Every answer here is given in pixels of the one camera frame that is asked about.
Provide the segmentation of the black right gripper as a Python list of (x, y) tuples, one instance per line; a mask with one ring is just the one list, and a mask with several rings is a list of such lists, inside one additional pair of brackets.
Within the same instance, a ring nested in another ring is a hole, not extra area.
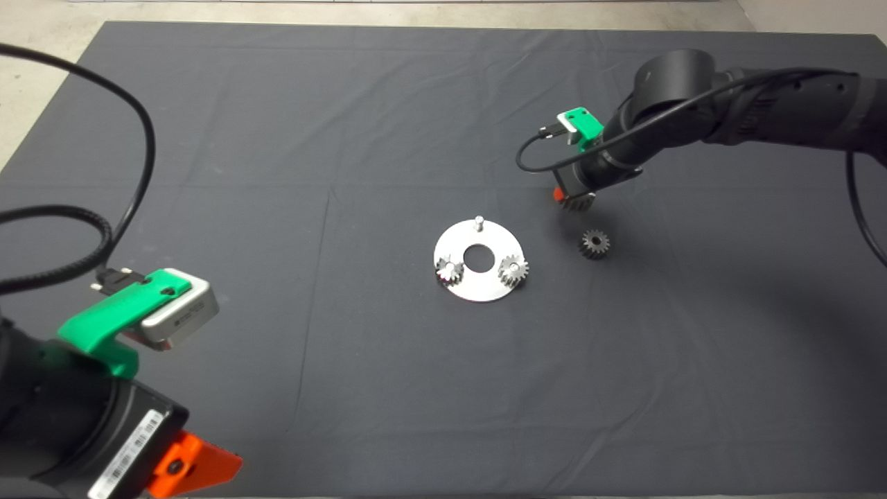
[(641, 173), (641, 166), (621, 164), (604, 151), (558, 168), (558, 187), (552, 190), (552, 199), (557, 203), (593, 203), (599, 191)]

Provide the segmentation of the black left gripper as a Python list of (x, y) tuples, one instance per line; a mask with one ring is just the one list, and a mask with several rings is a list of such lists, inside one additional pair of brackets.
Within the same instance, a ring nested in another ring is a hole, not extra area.
[(181, 430), (189, 414), (143, 383), (119, 380), (94, 438), (66, 478), (69, 498), (171, 498), (232, 481), (243, 459)]

